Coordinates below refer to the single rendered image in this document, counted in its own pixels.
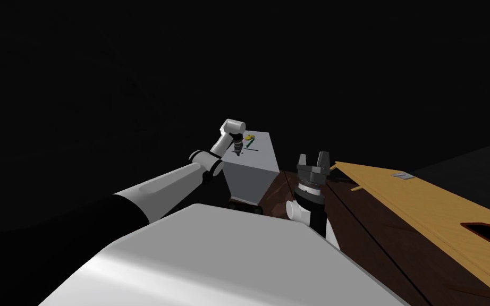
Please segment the light wood cabinet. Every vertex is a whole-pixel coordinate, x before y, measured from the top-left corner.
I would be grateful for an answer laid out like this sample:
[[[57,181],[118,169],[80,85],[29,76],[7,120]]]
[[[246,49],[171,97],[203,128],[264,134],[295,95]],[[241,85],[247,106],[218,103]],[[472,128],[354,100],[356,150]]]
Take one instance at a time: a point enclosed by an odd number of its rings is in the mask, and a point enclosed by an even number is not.
[[[464,223],[490,224],[490,210],[397,170],[336,162],[339,169],[490,288],[490,242]]]

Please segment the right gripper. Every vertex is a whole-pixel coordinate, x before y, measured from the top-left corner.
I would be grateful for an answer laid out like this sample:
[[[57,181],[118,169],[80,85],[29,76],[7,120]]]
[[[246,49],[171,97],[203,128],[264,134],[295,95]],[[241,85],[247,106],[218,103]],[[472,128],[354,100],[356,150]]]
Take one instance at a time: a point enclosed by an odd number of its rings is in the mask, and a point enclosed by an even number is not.
[[[300,180],[323,185],[330,175],[330,167],[330,153],[327,151],[321,151],[318,154],[316,166],[309,166],[306,154],[300,154],[297,164],[297,176]]]

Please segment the white block table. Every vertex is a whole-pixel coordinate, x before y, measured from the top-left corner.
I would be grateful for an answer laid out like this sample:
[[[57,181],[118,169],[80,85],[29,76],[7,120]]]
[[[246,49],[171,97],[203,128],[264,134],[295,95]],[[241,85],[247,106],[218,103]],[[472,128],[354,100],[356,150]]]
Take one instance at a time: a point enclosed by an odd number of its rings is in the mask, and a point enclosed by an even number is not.
[[[268,132],[245,131],[244,136],[254,135],[253,143],[239,156],[231,145],[222,158],[223,173],[231,198],[251,205],[260,203],[273,180],[280,174],[274,154],[271,135]]]

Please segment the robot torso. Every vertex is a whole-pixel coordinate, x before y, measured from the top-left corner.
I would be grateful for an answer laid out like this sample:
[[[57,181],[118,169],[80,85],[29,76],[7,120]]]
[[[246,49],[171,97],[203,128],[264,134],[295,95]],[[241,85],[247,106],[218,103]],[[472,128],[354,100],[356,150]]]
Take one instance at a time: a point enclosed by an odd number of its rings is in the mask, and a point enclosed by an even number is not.
[[[303,223],[195,204],[108,245],[39,306],[409,306]]]

